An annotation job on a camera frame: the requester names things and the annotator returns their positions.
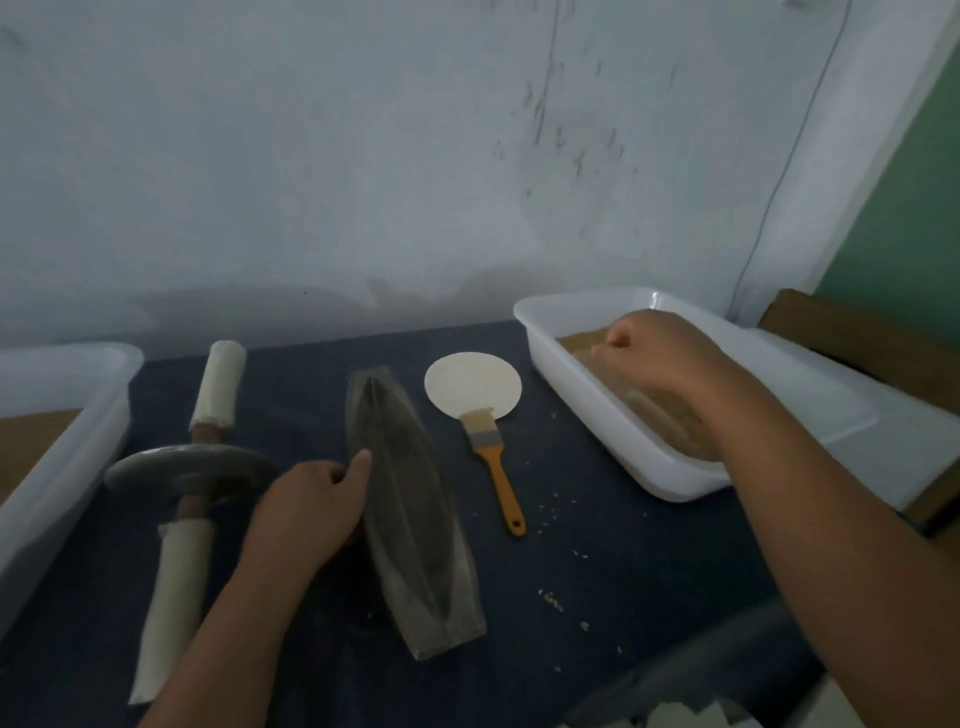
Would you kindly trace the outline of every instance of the dark fabric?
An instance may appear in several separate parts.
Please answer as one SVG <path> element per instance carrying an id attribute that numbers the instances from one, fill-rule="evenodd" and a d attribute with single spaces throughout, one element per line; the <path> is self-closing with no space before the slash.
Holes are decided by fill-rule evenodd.
<path id="1" fill-rule="evenodd" d="M 523 380 L 516 410 L 498 421 L 504 466 L 530 528 L 523 539 L 507 531 L 460 423 L 423 392 L 430 363 L 458 351 L 502 356 Z M 281 468 L 343 460 L 347 377 L 380 364 L 393 369 L 436 441 L 476 558 L 489 632 L 416 663 L 385 611 L 363 543 L 355 543 L 318 575 L 291 629 L 274 725 L 554 726 L 625 668 L 776 593 L 734 493 L 686 505 L 649 496 L 535 372 L 514 322 L 251 352 L 233 442 Z M 131 387 L 128 452 L 185 439 L 203 369 L 202 357 L 143 368 Z M 211 600 L 236 563 L 251 507 L 213 510 Z M 156 527 L 173 513 L 173 503 L 98 492 L 0 645 L 0 725 L 113 728 L 139 720 L 143 710 L 126 703 L 154 585 Z"/>

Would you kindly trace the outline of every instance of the paintbrush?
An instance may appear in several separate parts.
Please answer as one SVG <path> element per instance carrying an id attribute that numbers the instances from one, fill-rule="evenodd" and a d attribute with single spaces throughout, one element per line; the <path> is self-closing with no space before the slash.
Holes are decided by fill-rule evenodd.
<path id="1" fill-rule="evenodd" d="M 500 462 L 500 456 L 503 454 L 503 438 L 500 437 L 500 431 L 496 428 L 492 408 L 484 407 L 465 412 L 460 416 L 460 422 L 464 424 L 473 451 L 482 457 L 490 468 L 493 487 L 500 500 L 500 510 L 503 511 L 507 527 L 515 536 L 523 536 L 527 532 L 527 523 L 523 519 L 520 504 L 516 502 L 510 480 L 503 471 L 503 463 Z"/>

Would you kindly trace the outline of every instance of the hand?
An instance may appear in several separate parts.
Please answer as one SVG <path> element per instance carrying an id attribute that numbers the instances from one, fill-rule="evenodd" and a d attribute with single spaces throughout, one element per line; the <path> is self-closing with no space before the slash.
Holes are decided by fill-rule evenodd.
<path id="1" fill-rule="evenodd" d="M 317 460 L 279 477 L 253 511 L 239 569 L 301 595 L 359 523 L 370 468 L 370 451 L 361 450 L 347 471 Z"/>
<path id="2" fill-rule="evenodd" d="M 720 347 L 675 313 L 646 309 L 613 322 L 593 356 L 638 386 L 690 400 L 703 388 L 746 375 Z"/>

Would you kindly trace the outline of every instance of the yellow brush handle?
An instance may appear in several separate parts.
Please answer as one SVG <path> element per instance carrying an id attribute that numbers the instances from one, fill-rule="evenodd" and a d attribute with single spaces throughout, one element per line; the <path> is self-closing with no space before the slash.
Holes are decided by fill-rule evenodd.
<path id="1" fill-rule="evenodd" d="M 490 468 L 490 475 L 493 478 L 493 487 L 496 488 L 496 496 L 500 499 L 500 510 L 503 511 L 503 518 L 507 522 L 507 527 L 515 536 L 524 536 L 527 532 L 527 521 L 523 518 L 523 511 L 520 510 L 520 504 L 516 502 L 514 489 L 507 479 L 507 474 L 503 471 L 503 464 L 500 462 L 500 455 L 503 453 L 503 446 L 498 445 L 493 448 L 481 448 L 476 453 L 487 461 Z"/>

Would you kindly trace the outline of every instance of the wrapped handle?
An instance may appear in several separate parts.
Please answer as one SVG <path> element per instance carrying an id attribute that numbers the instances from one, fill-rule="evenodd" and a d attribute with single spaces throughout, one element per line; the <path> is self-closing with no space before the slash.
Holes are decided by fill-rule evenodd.
<path id="1" fill-rule="evenodd" d="M 511 486 L 510 479 L 503 470 L 503 463 L 500 460 L 500 456 L 503 454 L 503 446 L 479 448 L 475 452 L 487 462 L 487 467 L 490 468 L 493 488 L 496 490 L 496 497 L 500 501 L 500 510 L 503 512 L 503 520 L 507 523 L 507 528 L 517 537 L 526 535 L 527 521 L 523 518 L 520 504 L 516 502 L 514 488 Z"/>
<path id="2" fill-rule="evenodd" d="M 165 523 L 160 538 L 160 565 L 140 636 L 131 705 L 149 703 L 157 696 L 200 627 L 213 522 Z"/>
<path id="3" fill-rule="evenodd" d="M 218 341 L 210 347 L 197 406 L 190 419 L 191 430 L 197 425 L 233 427 L 237 388 L 246 364 L 247 350 L 235 341 Z"/>

